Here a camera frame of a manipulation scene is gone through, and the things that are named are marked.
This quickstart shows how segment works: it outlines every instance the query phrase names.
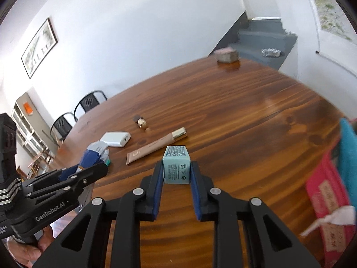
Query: brown box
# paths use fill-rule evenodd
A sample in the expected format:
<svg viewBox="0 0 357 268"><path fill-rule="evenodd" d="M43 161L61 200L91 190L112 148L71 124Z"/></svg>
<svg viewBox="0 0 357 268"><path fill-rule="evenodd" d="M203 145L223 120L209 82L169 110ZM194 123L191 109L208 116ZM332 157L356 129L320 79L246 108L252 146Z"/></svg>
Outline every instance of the brown box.
<svg viewBox="0 0 357 268"><path fill-rule="evenodd" d="M239 60L238 51L231 47L217 49L214 54L218 62L232 63Z"/></svg>

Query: window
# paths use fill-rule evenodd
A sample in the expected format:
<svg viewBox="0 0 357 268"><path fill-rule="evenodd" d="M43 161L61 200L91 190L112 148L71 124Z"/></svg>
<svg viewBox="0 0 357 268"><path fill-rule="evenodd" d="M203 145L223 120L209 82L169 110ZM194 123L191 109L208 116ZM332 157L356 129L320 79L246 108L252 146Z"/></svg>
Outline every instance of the window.
<svg viewBox="0 0 357 268"><path fill-rule="evenodd" d="M357 34L336 0L315 0L321 29L357 45Z"/></svg>

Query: black metal chair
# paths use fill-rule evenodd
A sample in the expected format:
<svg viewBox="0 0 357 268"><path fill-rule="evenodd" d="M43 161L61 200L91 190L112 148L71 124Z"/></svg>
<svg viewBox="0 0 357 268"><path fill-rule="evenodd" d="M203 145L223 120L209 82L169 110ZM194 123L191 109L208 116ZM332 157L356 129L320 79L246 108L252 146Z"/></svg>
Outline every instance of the black metal chair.
<svg viewBox="0 0 357 268"><path fill-rule="evenodd" d="M84 112L87 113L88 111L90 111L91 109L93 109L94 107L99 105L98 99L94 96L94 93L96 93L96 92L100 92L103 95L103 97L105 98L105 100L108 100L106 95L100 90L93 91L93 92L89 93L88 95L86 95L84 98L82 98L80 100L80 102L77 104L76 108L74 109L73 114L74 114L74 120L76 122L78 121L78 118L76 117L76 111L79 106L81 106L83 108Z"/></svg>
<svg viewBox="0 0 357 268"><path fill-rule="evenodd" d="M57 143L56 138L53 137L52 134L52 130L53 128L55 128L57 130L57 132L62 136L62 138L60 138L60 140L63 142L66 137L68 136L69 132L72 130L72 125L67 121L67 119L65 118L65 115L67 114L71 114L74 118L74 120L76 121L76 117L74 116L74 114L72 112L67 112L64 113L62 116L60 116L52 125L51 130L50 130L50 135L52 137L52 139L54 140L54 142L56 142L56 144L59 146L59 144Z"/></svg>

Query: light blue box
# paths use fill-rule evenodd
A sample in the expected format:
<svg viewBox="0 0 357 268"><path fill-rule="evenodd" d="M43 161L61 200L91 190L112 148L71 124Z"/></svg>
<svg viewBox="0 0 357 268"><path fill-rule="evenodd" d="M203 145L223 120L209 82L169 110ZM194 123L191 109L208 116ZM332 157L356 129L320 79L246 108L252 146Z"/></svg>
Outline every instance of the light blue box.
<svg viewBox="0 0 357 268"><path fill-rule="evenodd" d="M186 146L167 146L162 164L164 166L165 183L190 183L191 158Z"/></svg>

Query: blue cloth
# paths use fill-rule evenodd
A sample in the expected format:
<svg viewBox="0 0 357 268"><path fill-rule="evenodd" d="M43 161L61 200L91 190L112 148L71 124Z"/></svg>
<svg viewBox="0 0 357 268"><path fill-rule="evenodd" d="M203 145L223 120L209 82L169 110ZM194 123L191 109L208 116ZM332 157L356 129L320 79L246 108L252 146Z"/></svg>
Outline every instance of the blue cloth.
<svg viewBox="0 0 357 268"><path fill-rule="evenodd" d="M103 162L100 159L100 154L93 151L93 150L86 150L84 151L84 154L81 158L81 161L79 162L79 164L69 167L65 170L62 171L61 175L59 176L58 180L60 182L63 182L65 180L67 180L67 178L76 173L78 166L83 167L83 169L89 168L97 163Z"/></svg>
<svg viewBox="0 0 357 268"><path fill-rule="evenodd" d="M338 172L349 194L351 205L357 208L357 136L346 119L340 120L340 127Z"/></svg>
<svg viewBox="0 0 357 268"><path fill-rule="evenodd" d="M70 175L76 173L77 168L78 168L78 164L75 165L75 166L72 166L72 167L69 167L69 168L63 170L62 173L61 173L61 175L60 175L60 177L58 178L58 180L59 180L60 182L63 182L63 181L65 181L65 180L67 180L67 178L68 178Z"/></svg>

